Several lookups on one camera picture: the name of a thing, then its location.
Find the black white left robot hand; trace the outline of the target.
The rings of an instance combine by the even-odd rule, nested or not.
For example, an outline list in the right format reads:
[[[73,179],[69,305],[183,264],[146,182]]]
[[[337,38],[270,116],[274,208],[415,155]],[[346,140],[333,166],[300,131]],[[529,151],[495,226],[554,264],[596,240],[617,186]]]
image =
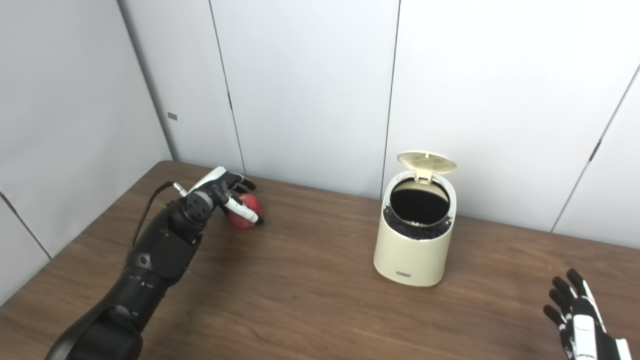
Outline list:
[[[202,177],[187,193],[199,194],[208,201],[211,210],[221,208],[227,218],[234,214],[252,226],[260,226],[265,222],[263,215],[249,208],[240,199],[240,195],[256,191],[257,188],[247,176],[218,166]]]

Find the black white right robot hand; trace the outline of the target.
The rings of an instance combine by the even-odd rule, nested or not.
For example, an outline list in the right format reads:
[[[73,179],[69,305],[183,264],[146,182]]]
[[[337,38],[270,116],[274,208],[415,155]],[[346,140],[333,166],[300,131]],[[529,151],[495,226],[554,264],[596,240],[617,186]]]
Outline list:
[[[554,276],[542,312],[558,330],[569,360],[631,360],[629,343],[608,333],[588,282],[574,268],[566,277]]]

